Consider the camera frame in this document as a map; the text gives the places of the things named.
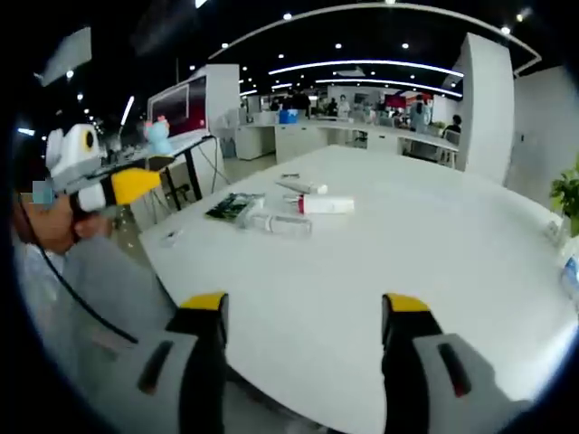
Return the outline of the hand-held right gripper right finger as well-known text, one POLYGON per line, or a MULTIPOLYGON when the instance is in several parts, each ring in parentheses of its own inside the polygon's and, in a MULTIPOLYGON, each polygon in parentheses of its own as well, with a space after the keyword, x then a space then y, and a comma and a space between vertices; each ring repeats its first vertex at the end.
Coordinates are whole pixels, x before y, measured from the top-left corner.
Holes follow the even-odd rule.
POLYGON ((382 297, 382 375, 387 433, 500 433, 526 412, 497 385, 492 365, 442 331, 420 299, 382 297))

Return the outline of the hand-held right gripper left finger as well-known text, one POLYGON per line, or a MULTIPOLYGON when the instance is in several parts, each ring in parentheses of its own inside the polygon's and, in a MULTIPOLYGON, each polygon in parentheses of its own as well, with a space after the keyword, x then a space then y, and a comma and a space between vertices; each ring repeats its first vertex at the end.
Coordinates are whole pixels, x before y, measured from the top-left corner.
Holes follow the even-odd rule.
POLYGON ((121 354, 96 398, 114 433, 222 433, 228 296, 191 297, 121 354))

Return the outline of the person's left hand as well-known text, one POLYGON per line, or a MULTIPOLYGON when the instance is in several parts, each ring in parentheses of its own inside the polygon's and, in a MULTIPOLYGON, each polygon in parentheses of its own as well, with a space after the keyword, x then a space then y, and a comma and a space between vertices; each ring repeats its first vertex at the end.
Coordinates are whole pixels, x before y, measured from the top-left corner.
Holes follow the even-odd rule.
POLYGON ((76 240, 95 236, 109 237, 114 228, 114 220, 100 212, 91 212, 72 219, 72 234, 76 240))

